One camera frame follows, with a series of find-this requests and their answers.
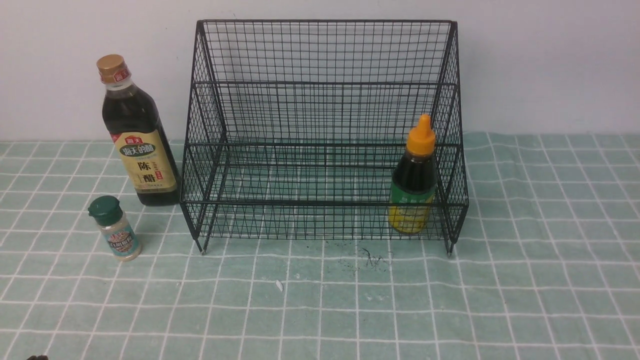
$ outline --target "dark glass bottle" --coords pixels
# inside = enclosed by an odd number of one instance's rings
[[[140,202],[148,206],[178,203],[178,169],[156,103],[131,81],[122,56],[107,55],[97,65],[107,89],[102,119]]]

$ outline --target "table surface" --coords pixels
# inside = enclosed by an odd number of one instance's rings
[[[467,133],[465,156],[452,258],[348,238],[201,256],[178,206],[138,202],[112,143],[0,142],[0,358],[639,359],[640,136]],[[86,214],[105,193],[134,261]]]

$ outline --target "yellow label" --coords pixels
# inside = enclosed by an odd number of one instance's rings
[[[416,204],[418,206],[393,206],[389,207],[389,223],[401,233],[416,234],[422,231],[429,218],[431,208],[420,206],[431,204],[435,187],[427,193],[411,194],[403,191],[395,183],[391,183],[391,204]]]
[[[139,193],[172,192],[177,183],[158,131],[111,135]]]

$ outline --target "spice jar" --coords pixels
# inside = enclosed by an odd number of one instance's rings
[[[89,216],[98,223],[98,228],[116,259],[130,261],[138,257],[142,244],[133,233],[117,198],[105,195],[95,199],[89,205]]]

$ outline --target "black object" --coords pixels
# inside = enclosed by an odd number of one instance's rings
[[[389,186],[423,113],[438,188],[415,236]],[[468,209],[458,25],[445,20],[201,20],[180,205],[215,238],[458,241]]]

